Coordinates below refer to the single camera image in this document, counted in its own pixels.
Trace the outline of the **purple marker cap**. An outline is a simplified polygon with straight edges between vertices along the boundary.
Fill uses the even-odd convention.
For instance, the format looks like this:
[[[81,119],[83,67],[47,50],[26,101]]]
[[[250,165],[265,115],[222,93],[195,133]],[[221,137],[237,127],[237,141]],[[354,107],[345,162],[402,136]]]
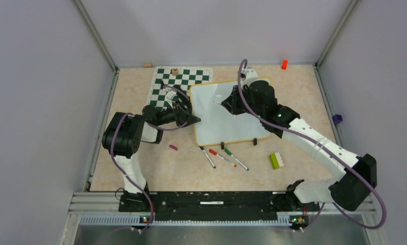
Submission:
[[[174,145],[169,145],[169,147],[170,147],[171,149],[175,150],[175,151],[178,150],[178,148],[177,148],[176,146],[174,146]]]

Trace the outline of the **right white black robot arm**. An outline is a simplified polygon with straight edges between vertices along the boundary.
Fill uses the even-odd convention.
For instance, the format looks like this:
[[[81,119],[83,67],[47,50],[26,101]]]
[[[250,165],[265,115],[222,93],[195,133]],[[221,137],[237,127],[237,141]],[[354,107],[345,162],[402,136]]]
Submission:
[[[232,115],[257,114],[267,131],[296,145],[330,172],[328,180],[295,182],[293,192],[286,196],[290,209],[300,210],[310,202],[332,202],[355,211],[371,193],[369,188],[377,186],[373,156],[352,153],[314,130],[299,113],[278,103],[267,81],[255,81],[242,90],[234,85],[219,104]]]

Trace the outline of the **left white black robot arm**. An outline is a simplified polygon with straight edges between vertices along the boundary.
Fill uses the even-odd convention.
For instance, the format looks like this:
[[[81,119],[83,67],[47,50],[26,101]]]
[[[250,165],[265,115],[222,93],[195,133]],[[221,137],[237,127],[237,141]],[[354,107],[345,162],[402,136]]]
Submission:
[[[142,114],[114,114],[103,134],[102,147],[108,151],[123,177],[123,202],[130,201],[138,211],[144,211],[150,206],[147,181],[141,172],[137,155],[140,143],[159,144],[163,133],[167,131],[161,129],[162,125],[175,123],[181,129],[200,121],[201,118],[192,115],[190,102],[179,101],[161,111],[153,105],[147,105]]]

